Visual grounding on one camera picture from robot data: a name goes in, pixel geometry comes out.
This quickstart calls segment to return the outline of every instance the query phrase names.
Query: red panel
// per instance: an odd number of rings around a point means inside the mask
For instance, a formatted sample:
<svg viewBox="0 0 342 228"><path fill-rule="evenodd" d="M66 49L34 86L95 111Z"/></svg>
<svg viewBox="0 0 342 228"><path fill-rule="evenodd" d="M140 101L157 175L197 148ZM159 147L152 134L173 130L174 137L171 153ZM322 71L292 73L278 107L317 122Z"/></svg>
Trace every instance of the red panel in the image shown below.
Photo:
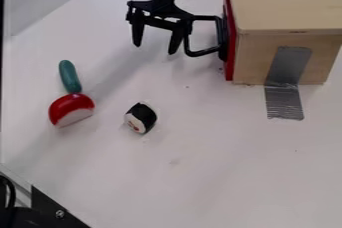
<svg viewBox="0 0 342 228"><path fill-rule="evenodd" d="M233 15L233 8L232 8L230 0L224 1L224 9L225 9L224 12L227 15L227 19L228 19L228 33L229 33L228 57L227 57L226 65L225 65L226 79L228 81L232 81L233 75L234 75L234 66L235 66L237 33L236 33L235 19Z"/></svg>

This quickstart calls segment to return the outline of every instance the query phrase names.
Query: cardboard box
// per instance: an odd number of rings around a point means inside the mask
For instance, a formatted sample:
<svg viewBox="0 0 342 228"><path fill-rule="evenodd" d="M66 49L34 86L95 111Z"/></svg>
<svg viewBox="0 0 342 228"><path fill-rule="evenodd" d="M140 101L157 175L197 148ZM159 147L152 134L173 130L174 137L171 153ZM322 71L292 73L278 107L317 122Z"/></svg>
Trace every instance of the cardboard box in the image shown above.
<svg viewBox="0 0 342 228"><path fill-rule="evenodd" d="M312 50L300 84L327 80L342 44L342 0L226 0L226 12L227 79L264 84L278 48L289 46Z"/></svg>

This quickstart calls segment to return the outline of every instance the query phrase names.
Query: white table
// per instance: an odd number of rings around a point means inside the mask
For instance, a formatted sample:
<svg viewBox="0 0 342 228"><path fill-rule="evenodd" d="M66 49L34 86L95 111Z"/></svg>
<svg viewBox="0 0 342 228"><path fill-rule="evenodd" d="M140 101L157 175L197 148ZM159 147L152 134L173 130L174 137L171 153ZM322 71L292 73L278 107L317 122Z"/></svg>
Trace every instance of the white table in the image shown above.
<svg viewBox="0 0 342 228"><path fill-rule="evenodd" d="M170 33L152 28L135 48L126 1L72 0L6 43L5 165L94 228L341 227L341 58L324 86L300 88L304 121L268 120L263 87L226 82L215 55L168 56ZM214 31L196 35L203 46ZM62 59L97 111L58 130ZM123 125L138 101L159 115L145 136Z"/></svg>

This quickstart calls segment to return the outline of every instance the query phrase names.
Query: sushi roll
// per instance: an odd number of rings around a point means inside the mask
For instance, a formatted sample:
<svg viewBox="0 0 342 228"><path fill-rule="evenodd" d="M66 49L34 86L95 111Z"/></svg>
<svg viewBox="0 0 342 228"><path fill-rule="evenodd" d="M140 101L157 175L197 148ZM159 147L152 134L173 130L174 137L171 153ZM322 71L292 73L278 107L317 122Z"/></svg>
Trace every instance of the sushi roll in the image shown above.
<svg viewBox="0 0 342 228"><path fill-rule="evenodd" d="M148 133L157 121L157 115L145 103L137 103L125 114L125 123L136 133Z"/></svg>

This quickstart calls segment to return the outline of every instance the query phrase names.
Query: gray tape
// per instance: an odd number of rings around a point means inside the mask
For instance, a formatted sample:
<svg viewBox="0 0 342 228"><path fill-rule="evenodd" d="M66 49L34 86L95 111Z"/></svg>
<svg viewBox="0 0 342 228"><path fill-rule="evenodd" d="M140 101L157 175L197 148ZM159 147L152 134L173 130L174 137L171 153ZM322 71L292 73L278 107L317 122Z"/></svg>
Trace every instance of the gray tape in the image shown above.
<svg viewBox="0 0 342 228"><path fill-rule="evenodd" d="M309 48L278 48L265 83L269 119L304 119L298 83L311 54Z"/></svg>

